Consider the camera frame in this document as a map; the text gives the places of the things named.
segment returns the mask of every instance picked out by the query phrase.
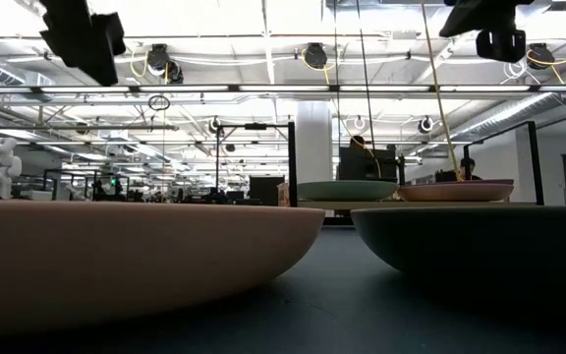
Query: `person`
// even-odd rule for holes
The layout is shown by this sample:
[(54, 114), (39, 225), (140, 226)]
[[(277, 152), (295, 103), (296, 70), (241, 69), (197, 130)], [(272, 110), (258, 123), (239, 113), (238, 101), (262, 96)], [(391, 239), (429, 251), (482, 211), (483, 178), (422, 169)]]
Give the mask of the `person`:
[(476, 169), (476, 161), (473, 160), (472, 158), (469, 159), (463, 158), (460, 161), (460, 175), (462, 176), (462, 178), (467, 179), (467, 166), (469, 166), (469, 171), (471, 172), (471, 180), (480, 181), (481, 178), (473, 174), (473, 171), (475, 171)]
[(349, 148), (364, 148), (366, 141), (360, 136), (351, 137)]
[[(469, 170), (471, 171), (471, 181), (479, 181), (481, 180), (480, 177), (473, 174), (473, 171), (476, 169), (476, 162), (472, 159), (463, 158), (460, 161), (460, 176), (463, 180), (467, 179), (467, 166), (469, 166)], [(436, 182), (455, 182), (458, 178), (456, 178), (456, 172), (451, 171), (436, 171), (435, 174), (435, 181)]]

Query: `ceiling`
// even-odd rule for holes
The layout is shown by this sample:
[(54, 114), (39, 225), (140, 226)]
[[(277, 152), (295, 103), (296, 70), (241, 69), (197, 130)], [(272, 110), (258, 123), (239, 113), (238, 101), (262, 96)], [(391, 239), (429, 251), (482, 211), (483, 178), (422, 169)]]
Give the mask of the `ceiling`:
[[(436, 34), (443, 26), (450, 8), (442, 6), (441, 1), (426, 3), (430, 43), (441, 84), (531, 84), (534, 80), (546, 82), (554, 78), (550, 70), (523, 70), (519, 65), (510, 67), (508, 64), (482, 60), (477, 56), (473, 33), (451, 39), (439, 37)], [(566, 11), (547, 11), (551, 3), (537, 0), (531, 6), (519, 7), (517, 26), (527, 32), (528, 42), (545, 42), (557, 60), (564, 60)], [(418, 1), (365, 5), (361, 10), (361, 18), (358, 18), (357, 11), (342, 8), (337, 13), (337, 27), (334, 26), (333, 12), (324, 7), (322, 0), (92, 0), (88, 4), (95, 13), (117, 12), (122, 21), (128, 50), (116, 58), (119, 85), (164, 84), (162, 78), (153, 76), (149, 71), (139, 77), (145, 68), (145, 52), (154, 43), (168, 45), (168, 52), (183, 70), (186, 85), (324, 85), (327, 81), (330, 84), (364, 85), (367, 80), (371, 85), (433, 84), (423, 15)], [(67, 68), (59, 58), (50, 54), (49, 48), (38, 34), (45, 29), (45, 25), (32, 9), (40, 10), (36, 1), (0, 0), (0, 62), (12, 70), (40, 73), (53, 80), (57, 86), (96, 85), (84, 73)], [(323, 71), (310, 70), (300, 57), (309, 42), (322, 43), (332, 61), (335, 60), (337, 51), (340, 65), (333, 65), (326, 76)], [(438, 56), (441, 53), (445, 53), (442, 58)], [(558, 68), (564, 72), (566, 64)], [(510, 69), (521, 72), (521, 75), (509, 75)], [(300, 99), (306, 99), (294, 94), (238, 93), (207, 93), (204, 98), (199, 94), (175, 93), (171, 97), (178, 103), (173, 103), (164, 114), (156, 114), (154, 122), (158, 125), (174, 125), (179, 130), (149, 132), (122, 129), (117, 133), (123, 134), (126, 131), (129, 139), (144, 141), (171, 140), (185, 144), (211, 141), (213, 137), (207, 132), (207, 125), (213, 117), (225, 124), (286, 124), (296, 118), (296, 103)], [(477, 99), (448, 97), (442, 103), (449, 126), (457, 126), (505, 98), (495, 94)], [(87, 104), (94, 99), (109, 102)], [(150, 123), (153, 112), (146, 111), (145, 100), (145, 95), (136, 101), (133, 97), (62, 94), (54, 96), (51, 103), (45, 104), (13, 95), (3, 98), (0, 96), (0, 107), (23, 114), (36, 122), (39, 122), (39, 111), (42, 110), (43, 119), (53, 115), (49, 120), (50, 124), (88, 122), (126, 128), (129, 124), (141, 124), (143, 121)], [(369, 138), (368, 124), (363, 129), (358, 129), (355, 123), (358, 119), (368, 122), (370, 112), (375, 138), (378, 140), (427, 141), (433, 138), (421, 135), (417, 129), (420, 118), (439, 117), (437, 101), (433, 96), (413, 97), (405, 94), (401, 97), (373, 98), (369, 105), (368, 109), (368, 101), (363, 96), (341, 98), (339, 105), (333, 102), (333, 119), (339, 117), (352, 134)], [(105, 134), (102, 136), (96, 132), (84, 136), (63, 132), (63, 135), (60, 138), (74, 141), (106, 139)], [(334, 132), (334, 139), (337, 138), (337, 132)], [(255, 160), (280, 156), (279, 159), (268, 160), (266, 166), (259, 163), (254, 171), (264, 170), (267, 174), (285, 172), (287, 162), (283, 156), (286, 155), (286, 142), (281, 132), (237, 131), (228, 139), (280, 142), (280, 145), (237, 146), (236, 151), (225, 152), (228, 155), (225, 160), (239, 161), (240, 158), (232, 158), (234, 155), (253, 156)], [(342, 130), (340, 139), (348, 142), (346, 129)], [(62, 148), (66, 151), (80, 151)], [(163, 146), (152, 148), (162, 150)], [(207, 166), (214, 162), (210, 157), (214, 147), (165, 148), (164, 154), (173, 161), (205, 161), (209, 163)], [(117, 154), (124, 153), (110, 147), (110, 151), (113, 150)], [(98, 148), (88, 149), (86, 152), (102, 154)], [(71, 158), (65, 153), (62, 157)], [(75, 159), (92, 161), (81, 155)], [(133, 157), (125, 153), (125, 159)], [(209, 168), (196, 164), (194, 162), (193, 166), (196, 171)], [(227, 172), (234, 175), (237, 171), (229, 167)]]

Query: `desk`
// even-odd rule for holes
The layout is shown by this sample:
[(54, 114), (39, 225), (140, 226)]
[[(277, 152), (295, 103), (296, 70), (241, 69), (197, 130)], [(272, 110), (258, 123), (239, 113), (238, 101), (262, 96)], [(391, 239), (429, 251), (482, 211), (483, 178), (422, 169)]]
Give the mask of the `desk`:
[(378, 259), (354, 230), (330, 229), (296, 266), (252, 291), (188, 311), (0, 340), (0, 353), (566, 353), (555, 304), (536, 315), (494, 304), (443, 300)]

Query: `wall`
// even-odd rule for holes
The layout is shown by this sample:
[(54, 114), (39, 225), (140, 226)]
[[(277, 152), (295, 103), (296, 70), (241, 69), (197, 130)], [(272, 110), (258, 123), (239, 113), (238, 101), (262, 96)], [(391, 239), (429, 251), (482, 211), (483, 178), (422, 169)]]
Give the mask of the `wall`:
[(565, 205), (565, 169), (563, 154), (566, 154), (566, 135), (538, 134), (540, 174), (548, 206)]

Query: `white column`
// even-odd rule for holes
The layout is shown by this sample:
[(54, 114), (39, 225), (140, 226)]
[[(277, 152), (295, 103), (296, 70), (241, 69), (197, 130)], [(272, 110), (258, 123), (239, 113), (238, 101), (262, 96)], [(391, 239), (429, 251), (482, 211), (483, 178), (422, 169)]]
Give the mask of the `white column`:
[(331, 110), (328, 102), (298, 102), (296, 166), (298, 183), (333, 179)]

